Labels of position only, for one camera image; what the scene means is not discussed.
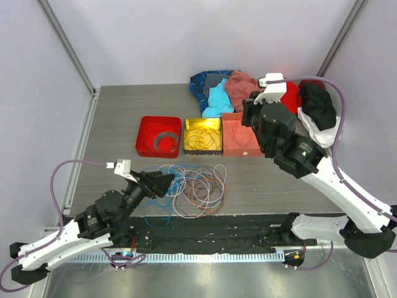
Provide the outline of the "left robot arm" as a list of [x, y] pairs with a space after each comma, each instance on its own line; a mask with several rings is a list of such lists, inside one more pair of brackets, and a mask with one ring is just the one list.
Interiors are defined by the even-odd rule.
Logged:
[[132, 240], [129, 218], [133, 211], [145, 198], [164, 197], [175, 176], [162, 171], [129, 171], [124, 177], [128, 183], [124, 190], [105, 192], [58, 232], [35, 243], [11, 244], [10, 256], [18, 262], [11, 269], [12, 280], [30, 285], [87, 251], [128, 246]]

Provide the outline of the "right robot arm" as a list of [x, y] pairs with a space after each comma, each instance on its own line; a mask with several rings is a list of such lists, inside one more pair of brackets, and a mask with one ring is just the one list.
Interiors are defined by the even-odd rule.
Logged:
[[243, 126], [252, 128], [261, 152], [282, 171], [313, 186], [343, 211], [339, 217], [291, 213], [280, 229], [281, 240], [343, 242], [354, 253], [376, 258], [396, 240], [396, 207], [370, 196], [349, 178], [340, 178], [332, 158], [310, 137], [295, 131], [295, 116], [281, 102], [243, 100]]

